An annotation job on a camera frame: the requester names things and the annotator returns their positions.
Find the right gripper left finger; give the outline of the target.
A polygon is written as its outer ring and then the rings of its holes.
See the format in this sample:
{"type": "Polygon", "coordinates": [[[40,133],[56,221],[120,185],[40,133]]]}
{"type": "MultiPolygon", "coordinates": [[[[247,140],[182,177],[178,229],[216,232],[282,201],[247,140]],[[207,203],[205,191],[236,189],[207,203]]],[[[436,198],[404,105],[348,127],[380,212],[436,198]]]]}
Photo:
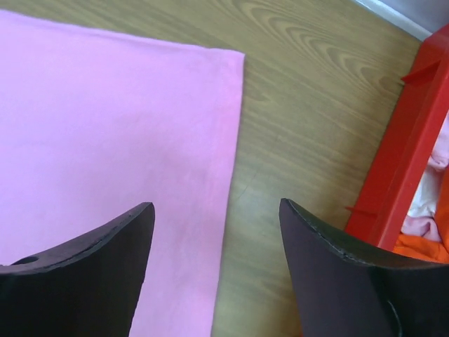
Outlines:
{"type": "Polygon", "coordinates": [[[1,266],[2,336],[128,336],[155,211],[141,203],[46,251],[1,266]]]}

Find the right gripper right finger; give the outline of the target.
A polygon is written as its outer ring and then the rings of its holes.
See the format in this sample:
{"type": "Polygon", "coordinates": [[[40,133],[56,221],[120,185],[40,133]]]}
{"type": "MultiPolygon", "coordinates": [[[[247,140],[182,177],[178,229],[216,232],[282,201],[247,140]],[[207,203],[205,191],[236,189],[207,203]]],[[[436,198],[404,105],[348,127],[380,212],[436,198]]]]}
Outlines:
{"type": "Polygon", "coordinates": [[[362,242],[290,199],[279,220],[303,336],[448,335],[447,265],[362,242]]]}

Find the light pink t shirt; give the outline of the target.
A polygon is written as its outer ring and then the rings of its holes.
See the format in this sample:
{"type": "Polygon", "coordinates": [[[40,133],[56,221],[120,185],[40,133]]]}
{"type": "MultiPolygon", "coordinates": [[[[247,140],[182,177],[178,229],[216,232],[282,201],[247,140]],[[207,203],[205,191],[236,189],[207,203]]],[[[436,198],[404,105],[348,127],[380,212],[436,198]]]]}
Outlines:
{"type": "Polygon", "coordinates": [[[149,201],[132,336],[209,336],[244,54],[1,12],[1,261],[149,201]]]}

